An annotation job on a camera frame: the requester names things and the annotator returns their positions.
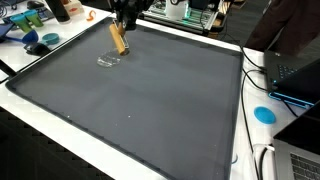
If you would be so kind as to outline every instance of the green object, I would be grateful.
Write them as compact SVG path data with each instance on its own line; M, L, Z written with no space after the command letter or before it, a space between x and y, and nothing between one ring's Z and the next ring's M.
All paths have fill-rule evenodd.
M36 27L42 27L43 23L38 15L38 12L36 10L29 10L23 13L26 18L32 22Z
M28 20L23 14L14 15L10 17L10 20L14 22L17 26L19 26L19 28L25 33L28 33L32 30Z

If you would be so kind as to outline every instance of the black tray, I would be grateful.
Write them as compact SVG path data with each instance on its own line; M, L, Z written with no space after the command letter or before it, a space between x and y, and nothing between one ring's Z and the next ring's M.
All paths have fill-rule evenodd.
M126 35L125 60L102 68L96 61L113 48L111 20L7 88L169 179L228 179L241 54L138 26Z

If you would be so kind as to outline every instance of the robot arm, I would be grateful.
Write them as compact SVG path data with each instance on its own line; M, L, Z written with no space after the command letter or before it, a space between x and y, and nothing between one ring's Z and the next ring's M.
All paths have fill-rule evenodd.
M150 8L154 0L108 0L117 19L122 22L126 31L136 29L139 13Z

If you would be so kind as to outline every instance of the blue disc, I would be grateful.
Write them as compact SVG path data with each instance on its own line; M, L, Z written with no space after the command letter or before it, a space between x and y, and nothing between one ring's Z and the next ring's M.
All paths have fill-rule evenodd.
M273 124L276 122L276 116L266 107L257 107L254 109L256 118L264 124Z

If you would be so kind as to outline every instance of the white table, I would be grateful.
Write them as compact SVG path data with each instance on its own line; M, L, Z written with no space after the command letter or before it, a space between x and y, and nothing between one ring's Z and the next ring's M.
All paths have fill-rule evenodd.
M87 12L90 10L90 8L86 7L85 10ZM61 32L63 41L67 41L68 38L92 26L95 22L105 18L110 14L108 12L102 12L98 10L95 11L97 12L97 17L94 22L88 23L85 21L85 19L79 18L73 20L71 25L65 25L63 26L63 29L61 29L62 26L55 26L57 25L56 21L48 21L45 23L46 28L41 29L38 32L39 34L45 34L47 32L52 32L52 30L56 28L53 32ZM239 47L232 44L182 32L161 25L141 20L138 20L137 24L227 49L240 51ZM21 69L25 65L37 59L36 57L30 57L29 55L24 54L24 51L17 52L16 50L19 49L18 47L19 45L16 43L12 43L9 47L3 47L3 45L0 45L0 58L7 62L15 70ZM246 52L251 60L256 62L258 65L263 65L262 53L252 50L246 50ZM246 70L255 69L254 66L250 65L246 60L244 62L244 68ZM262 87L265 86L265 80L262 75L252 73L250 76L258 85ZM292 122L292 120L294 120L294 117L290 114L283 103L270 99L267 97L266 93L257 90L249 81L246 81L245 83L244 100L253 144L271 143L272 136L285 127L288 123ZM154 172L148 167L113 149L102 141L14 95L6 89L4 83L0 85L0 106L114 179L164 179L157 172ZM265 125L256 120L253 115L253 110L257 106L265 106L270 108L275 113L277 122L273 125ZM297 114L301 114L304 111L299 108L294 108L294 110L297 112ZM252 163L250 164L250 148L246 135L241 105L239 105L234 141L234 154L237 154L239 159L237 163L232 165L230 179L256 179ZM265 179L275 179L274 162L272 157L272 153L270 152L268 152L265 157L263 170Z

